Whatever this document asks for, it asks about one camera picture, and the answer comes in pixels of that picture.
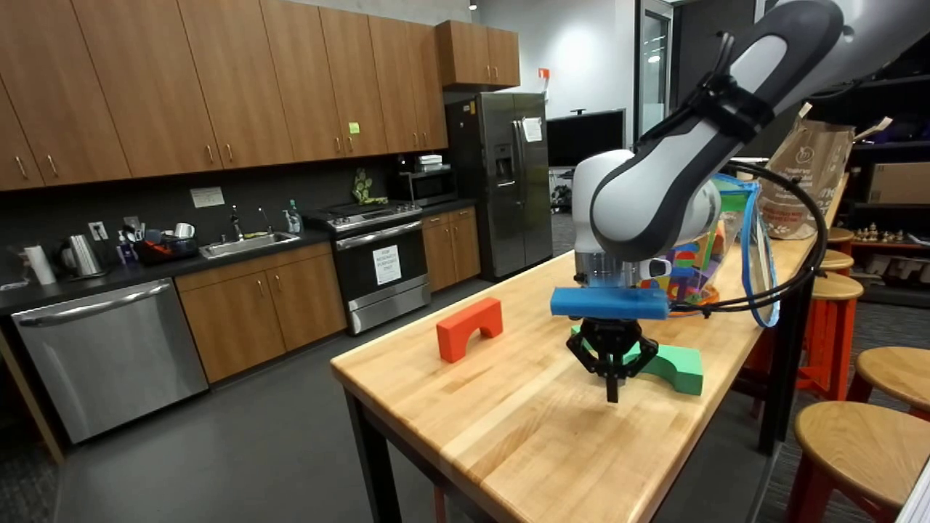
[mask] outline lower cabinet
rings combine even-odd
[[[431,289],[479,273],[475,207],[424,217]]]
[[[210,384],[345,329],[328,243],[178,275]]]

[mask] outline oven handle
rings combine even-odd
[[[383,240],[383,237],[403,234],[409,228],[418,228],[418,220],[387,225],[387,228],[374,228],[374,231],[366,231],[366,234],[339,237],[338,249],[354,249],[354,247],[364,247],[364,243],[374,243],[374,240]]]

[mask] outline backsplash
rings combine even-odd
[[[58,249],[66,234],[88,234],[88,220],[105,220],[108,240],[92,243],[105,269],[120,263],[117,228],[126,214],[137,214],[148,228],[168,228],[178,220],[197,225],[194,240],[207,243],[222,234],[232,237],[232,209],[241,228],[289,228],[281,209],[297,199],[299,212],[312,212],[332,202],[352,199],[352,179],[364,169],[374,188],[383,195],[387,173],[395,172],[395,157],[377,160],[338,160],[338,161],[305,161],[305,166],[273,166],[273,169],[241,169],[155,179],[123,179],[92,186],[63,186],[37,191],[2,191],[0,195],[0,282],[33,278],[24,266],[24,247],[40,243],[58,263]],[[223,207],[194,209],[193,188],[222,186]]]

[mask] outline butcher block countertop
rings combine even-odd
[[[775,240],[778,275],[809,249]],[[559,256],[332,361],[352,398],[493,519],[647,519],[761,333],[751,313],[642,323],[647,336],[701,350],[703,391],[637,375],[608,404],[565,346],[573,318],[549,313],[573,266]],[[732,249],[714,275],[722,295],[743,292],[738,273]],[[437,323],[486,295],[499,298],[502,333],[475,336],[459,363],[438,361]]]

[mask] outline wooden table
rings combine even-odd
[[[774,249],[784,278],[810,240]],[[701,350],[703,391],[677,394],[665,379],[637,375],[623,384],[618,404],[608,404],[604,384],[565,346],[573,318],[549,313],[553,288],[573,285],[573,269],[573,256],[559,256],[332,361],[348,391],[374,519],[398,519],[387,438],[483,516],[647,519],[658,512],[761,329],[751,313],[642,323],[647,336]],[[714,285],[742,295],[736,252]],[[502,333],[441,363],[437,323],[483,295],[499,298]],[[810,288],[783,311],[796,346],[809,295]],[[794,350],[774,371],[764,449],[787,430]]]

